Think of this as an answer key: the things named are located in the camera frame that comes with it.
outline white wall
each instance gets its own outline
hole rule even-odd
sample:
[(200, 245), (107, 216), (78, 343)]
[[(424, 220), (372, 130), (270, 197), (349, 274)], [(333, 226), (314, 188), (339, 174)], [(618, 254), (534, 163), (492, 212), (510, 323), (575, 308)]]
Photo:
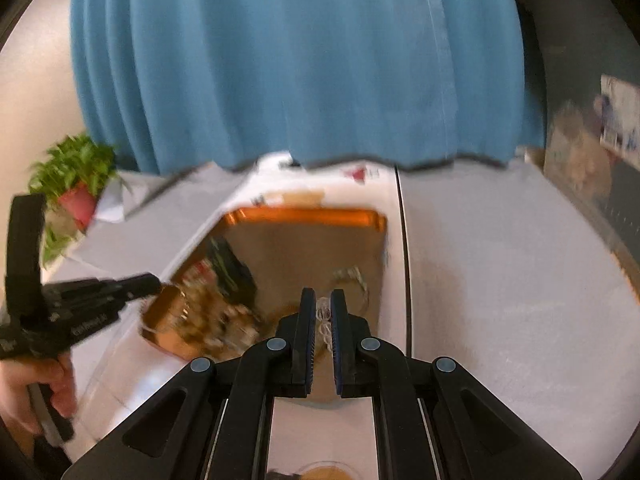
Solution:
[(11, 198), (26, 190), (29, 166), (52, 143), (84, 129), (71, 69), (69, 3), (33, 0), (0, 51), (0, 276)]

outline human hand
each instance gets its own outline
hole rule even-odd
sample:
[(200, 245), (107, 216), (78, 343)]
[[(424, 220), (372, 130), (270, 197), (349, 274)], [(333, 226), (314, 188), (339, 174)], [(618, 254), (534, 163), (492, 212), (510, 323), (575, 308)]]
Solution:
[(27, 386), (48, 384), (53, 391), (51, 405), (65, 418), (78, 407), (76, 382), (71, 356), (62, 354), (55, 359), (23, 357), (0, 361), (0, 416), (7, 425), (19, 424), (31, 434), (42, 428), (31, 407)]

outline red flower pot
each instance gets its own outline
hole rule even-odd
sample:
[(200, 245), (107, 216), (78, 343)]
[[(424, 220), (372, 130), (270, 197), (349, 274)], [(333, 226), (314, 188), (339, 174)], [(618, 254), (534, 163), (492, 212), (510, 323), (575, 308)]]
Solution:
[(58, 198), (58, 203), (73, 217), (78, 229), (85, 231), (94, 217), (97, 200), (89, 193), (84, 182)]

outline silver screw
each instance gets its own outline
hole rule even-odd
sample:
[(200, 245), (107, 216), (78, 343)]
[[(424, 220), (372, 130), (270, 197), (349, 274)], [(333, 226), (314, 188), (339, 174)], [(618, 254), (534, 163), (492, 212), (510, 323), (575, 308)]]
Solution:
[(282, 350), (286, 345), (287, 342), (281, 337), (272, 337), (267, 341), (267, 348), (273, 351)]
[(448, 357), (441, 357), (436, 361), (436, 367), (446, 374), (456, 369), (456, 362)]
[(360, 342), (360, 346), (362, 346), (365, 350), (373, 351), (380, 348), (380, 341), (378, 341), (375, 337), (366, 337)]
[(198, 357), (191, 361), (191, 370), (199, 374), (200, 372), (206, 372), (211, 368), (211, 361), (206, 357)]

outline blue curtain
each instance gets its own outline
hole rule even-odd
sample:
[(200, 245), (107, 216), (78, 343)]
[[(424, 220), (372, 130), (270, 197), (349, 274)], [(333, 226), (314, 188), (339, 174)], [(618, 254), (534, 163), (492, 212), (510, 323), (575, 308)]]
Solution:
[(84, 120), (128, 168), (278, 150), (506, 161), (522, 129), (513, 0), (72, 0), (71, 13)]

